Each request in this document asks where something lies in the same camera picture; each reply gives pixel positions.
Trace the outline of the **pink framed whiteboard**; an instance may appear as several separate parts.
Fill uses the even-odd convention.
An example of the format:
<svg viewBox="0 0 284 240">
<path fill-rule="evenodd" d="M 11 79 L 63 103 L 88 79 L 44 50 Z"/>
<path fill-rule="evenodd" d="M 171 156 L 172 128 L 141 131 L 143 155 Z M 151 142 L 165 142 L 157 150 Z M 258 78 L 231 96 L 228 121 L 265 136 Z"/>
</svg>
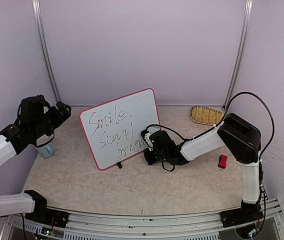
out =
<svg viewBox="0 0 284 240">
<path fill-rule="evenodd" d="M 104 171 L 147 148 L 141 132 L 156 131 L 159 122 L 155 92 L 147 88 L 99 104 L 79 119 L 97 168 Z"/>
</svg>

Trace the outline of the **red black whiteboard eraser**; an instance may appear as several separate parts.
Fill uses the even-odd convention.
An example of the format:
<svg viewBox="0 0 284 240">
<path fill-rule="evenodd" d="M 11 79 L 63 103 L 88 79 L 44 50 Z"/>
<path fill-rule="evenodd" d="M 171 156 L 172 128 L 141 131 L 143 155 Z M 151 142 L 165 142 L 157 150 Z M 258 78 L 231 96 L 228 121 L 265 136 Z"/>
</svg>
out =
<svg viewBox="0 0 284 240">
<path fill-rule="evenodd" d="M 219 163 L 218 163 L 218 167 L 219 168 L 222 168 L 222 169 L 225 169 L 227 167 L 227 160 L 228 160 L 228 157 L 226 155 L 220 155 L 219 156 Z"/>
</svg>

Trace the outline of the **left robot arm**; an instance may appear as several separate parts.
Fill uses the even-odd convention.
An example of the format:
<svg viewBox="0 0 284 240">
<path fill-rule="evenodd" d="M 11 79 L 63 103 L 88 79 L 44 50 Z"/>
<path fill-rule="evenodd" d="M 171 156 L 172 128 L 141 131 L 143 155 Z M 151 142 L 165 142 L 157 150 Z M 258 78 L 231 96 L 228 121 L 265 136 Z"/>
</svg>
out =
<svg viewBox="0 0 284 240">
<path fill-rule="evenodd" d="M 43 147 L 54 138 L 54 131 L 71 116 L 71 106 L 58 101 L 51 106 L 43 95 L 24 98 L 17 118 L 0 131 L 0 167 L 29 145 Z M 43 223 L 52 220 L 47 200 L 34 190 L 0 195 L 0 217 L 22 214 L 28 220 Z"/>
</svg>

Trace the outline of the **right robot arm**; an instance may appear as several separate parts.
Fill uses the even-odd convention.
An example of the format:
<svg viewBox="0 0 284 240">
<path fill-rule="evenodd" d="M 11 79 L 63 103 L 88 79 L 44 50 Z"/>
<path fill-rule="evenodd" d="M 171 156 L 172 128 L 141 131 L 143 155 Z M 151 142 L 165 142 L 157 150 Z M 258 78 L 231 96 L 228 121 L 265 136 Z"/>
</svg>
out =
<svg viewBox="0 0 284 240">
<path fill-rule="evenodd" d="M 160 162 L 163 165 L 169 163 L 172 167 L 183 166 L 204 154 L 227 147 L 239 162 L 242 172 L 243 196 L 237 217 L 248 222 L 256 215 L 260 207 L 264 171 L 261 132 L 255 126 L 230 113 L 216 126 L 193 138 L 185 138 L 180 144 L 175 144 L 167 131 L 164 126 L 154 133 L 147 128 L 142 130 L 141 136 L 147 145 L 144 158 L 149 165 Z"/>
</svg>

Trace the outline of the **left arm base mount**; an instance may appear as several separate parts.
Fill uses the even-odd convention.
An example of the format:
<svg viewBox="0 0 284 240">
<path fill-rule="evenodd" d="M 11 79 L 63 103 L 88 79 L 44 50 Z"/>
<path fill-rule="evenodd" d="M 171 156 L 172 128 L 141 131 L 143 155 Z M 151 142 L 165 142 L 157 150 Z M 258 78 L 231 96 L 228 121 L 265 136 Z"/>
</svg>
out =
<svg viewBox="0 0 284 240">
<path fill-rule="evenodd" d="M 69 218 L 67 212 L 48 208 L 46 198 L 34 190 L 25 190 L 24 193 L 31 196 L 35 202 L 34 210 L 25 214 L 26 219 L 51 227 L 66 228 Z"/>
</svg>

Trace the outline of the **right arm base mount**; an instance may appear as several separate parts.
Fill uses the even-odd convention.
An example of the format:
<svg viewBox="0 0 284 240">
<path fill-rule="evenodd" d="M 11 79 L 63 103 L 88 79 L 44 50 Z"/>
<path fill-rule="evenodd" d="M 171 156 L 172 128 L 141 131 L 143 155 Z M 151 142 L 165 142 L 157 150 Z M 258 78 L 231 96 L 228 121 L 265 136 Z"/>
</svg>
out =
<svg viewBox="0 0 284 240">
<path fill-rule="evenodd" d="M 224 228 L 242 225 L 264 217 L 260 201 L 255 204 L 241 202 L 240 208 L 222 211 L 220 213 Z"/>
</svg>

